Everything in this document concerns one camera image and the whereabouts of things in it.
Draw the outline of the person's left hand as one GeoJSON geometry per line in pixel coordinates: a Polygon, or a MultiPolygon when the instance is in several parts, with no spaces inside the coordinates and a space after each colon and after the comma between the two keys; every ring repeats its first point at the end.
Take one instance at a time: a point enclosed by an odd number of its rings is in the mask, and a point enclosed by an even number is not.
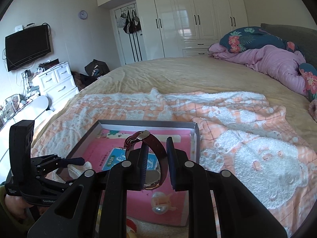
{"type": "Polygon", "coordinates": [[[8,212],[18,219],[27,219],[27,210],[34,207],[34,205],[27,203],[23,197],[10,195],[4,196],[4,204],[8,212]]]}

